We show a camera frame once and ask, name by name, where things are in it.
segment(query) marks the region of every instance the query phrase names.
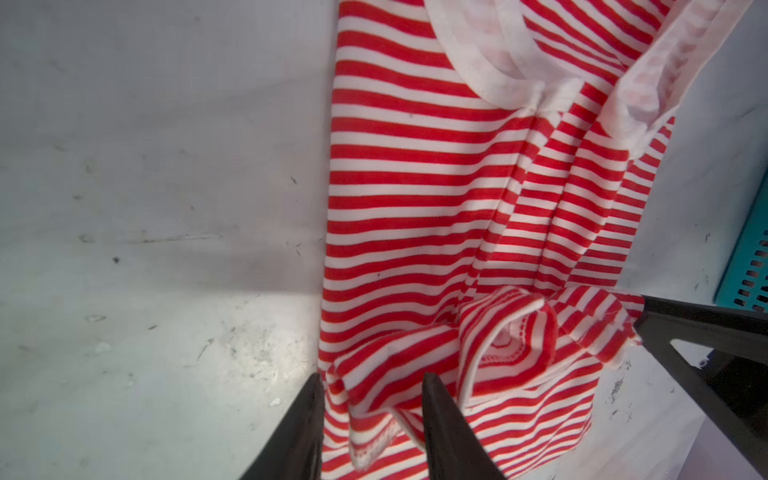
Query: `dirty white surface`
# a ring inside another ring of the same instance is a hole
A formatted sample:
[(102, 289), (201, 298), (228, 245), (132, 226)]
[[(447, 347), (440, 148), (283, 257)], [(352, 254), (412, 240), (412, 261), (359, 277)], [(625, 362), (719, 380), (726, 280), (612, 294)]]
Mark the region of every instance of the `dirty white surface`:
[[(622, 280), (710, 301), (768, 159), (768, 5), (700, 76)], [(0, 5), (0, 478), (232, 478), (315, 369), (330, 0)], [(642, 349), (526, 480), (676, 478)]]

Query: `fabric fold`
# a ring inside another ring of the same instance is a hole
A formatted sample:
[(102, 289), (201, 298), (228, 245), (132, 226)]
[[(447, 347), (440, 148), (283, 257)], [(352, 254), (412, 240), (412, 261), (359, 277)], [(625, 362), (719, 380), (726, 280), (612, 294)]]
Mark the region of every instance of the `fabric fold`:
[(460, 409), (536, 389), (570, 366), (556, 360), (588, 354), (616, 366), (635, 343), (632, 327), (642, 297), (597, 287), (563, 289), (548, 299), (506, 286), (464, 304), (457, 323), (388, 333), (340, 356), (328, 369), (331, 400), (349, 414), (349, 454), (367, 469), (405, 433), (424, 446), (421, 382), (436, 373)]

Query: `teal plastic crate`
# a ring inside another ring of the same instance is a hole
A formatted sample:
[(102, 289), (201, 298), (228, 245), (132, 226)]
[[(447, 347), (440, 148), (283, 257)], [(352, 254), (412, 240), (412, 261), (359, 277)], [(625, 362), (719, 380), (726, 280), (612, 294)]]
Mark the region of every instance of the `teal plastic crate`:
[(768, 312), (768, 174), (746, 218), (715, 305)]

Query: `white stripe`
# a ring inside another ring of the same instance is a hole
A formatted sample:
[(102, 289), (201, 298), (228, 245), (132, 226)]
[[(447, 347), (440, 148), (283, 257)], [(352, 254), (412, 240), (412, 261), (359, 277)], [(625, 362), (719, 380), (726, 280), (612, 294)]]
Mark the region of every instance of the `white stripe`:
[(455, 84), (464, 84), (464, 81), (453, 69), (430, 67), (419, 65), (399, 58), (384, 55), (368, 48), (344, 46), (336, 50), (336, 61), (361, 61), (363, 63), (377, 65), (387, 70), (410, 75), (412, 77), (429, 78), (431, 80), (449, 81)]
[(454, 131), (457, 135), (466, 132), (490, 132), (498, 130), (508, 122), (512, 115), (494, 121), (471, 121), (454, 118), (433, 117), (426, 114), (413, 114), (389, 108), (376, 108), (359, 104), (331, 105), (332, 118), (362, 118), (372, 121), (386, 121), (393, 124), (410, 125), (414, 127), (439, 128)]
[(369, 35), (375, 35), (386, 40), (393, 41), (414, 50), (445, 53), (440, 42), (436, 38), (419, 37), (400, 31), (383, 23), (378, 23), (363, 17), (346, 16), (339, 18), (337, 31), (361, 31)]
[(415, 5), (408, 5), (401, 2), (393, 2), (392, 0), (360, 0), (362, 3), (372, 5), (380, 8), (385, 12), (392, 15), (407, 18), (409, 20), (417, 20), (419, 22), (429, 22), (429, 16), (427, 16), (426, 8)]
[(387, 134), (371, 134), (357, 131), (334, 131), (331, 145), (364, 145), (366, 147), (387, 147), (399, 150), (417, 150), (444, 154), (480, 154), (500, 142), (528, 141), (543, 143), (546, 137), (530, 130), (503, 130), (490, 140), (482, 143), (465, 143), (458, 135), (454, 141), (429, 140), (427, 138), (395, 137)]
[(417, 101), (440, 107), (468, 108), (483, 111), (495, 110), (497, 108), (481, 98), (459, 97), (432, 91), (414, 90), (387, 81), (352, 75), (337, 75), (333, 79), (333, 88), (371, 91), (373, 93), (401, 98), (402, 100)]

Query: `striped fabric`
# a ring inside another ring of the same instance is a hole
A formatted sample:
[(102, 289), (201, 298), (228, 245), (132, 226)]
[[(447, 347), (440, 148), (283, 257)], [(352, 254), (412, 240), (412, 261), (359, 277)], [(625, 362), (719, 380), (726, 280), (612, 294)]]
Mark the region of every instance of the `striped fabric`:
[(453, 3), (339, 5), (323, 478), (426, 478), (424, 372), (509, 478), (578, 444), (674, 111), (749, 2), (495, 0), (474, 50)]

